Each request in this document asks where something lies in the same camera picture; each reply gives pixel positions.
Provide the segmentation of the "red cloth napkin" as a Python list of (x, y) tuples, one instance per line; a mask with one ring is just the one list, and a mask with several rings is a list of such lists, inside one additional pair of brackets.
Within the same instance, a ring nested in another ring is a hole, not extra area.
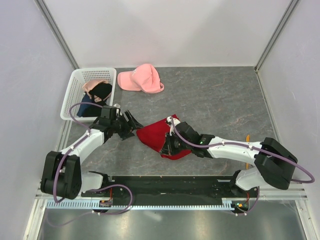
[(180, 153), (161, 153), (165, 145), (166, 134), (170, 132), (170, 127), (166, 123), (167, 119), (164, 118), (155, 123), (147, 125), (136, 131), (138, 139), (149, 148), (158, 152), (162, 158), (167, 158), (170, 160), (179, 160), (192, 152), (190, 150), (184, 149)]

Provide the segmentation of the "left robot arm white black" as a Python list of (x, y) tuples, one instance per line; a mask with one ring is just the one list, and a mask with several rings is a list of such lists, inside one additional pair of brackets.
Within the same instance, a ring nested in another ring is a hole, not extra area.
[(125, 140), (134, 136), (133, 131), (143, 127), (128, 110), (121, 113), (116, 106), (102, 107), (100, 116), (87, 127), (80, 139), (61, 151), (50, 151), (46, 155), (40, 190), (52, 195), (55, 203), (75, 199), (83, 183), (83, 161), (114, 134)]

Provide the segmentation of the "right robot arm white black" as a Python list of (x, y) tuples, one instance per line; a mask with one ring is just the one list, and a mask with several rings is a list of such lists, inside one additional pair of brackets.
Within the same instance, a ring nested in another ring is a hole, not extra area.
[(266, 137), (263, 141), (241, 142), (224, 139), (212, 134), (199, 134), (185, 121), (168, 117), (165, 124), (169, 131), (161, 154), (173, 156), (190, 151), (199, 158), (230, 159), (252, 167), (236, 171), (229, 191), (242, 196), (253, 187), (269, 185), (287, 190), (292, 181), (297, 158), (277, 140)]

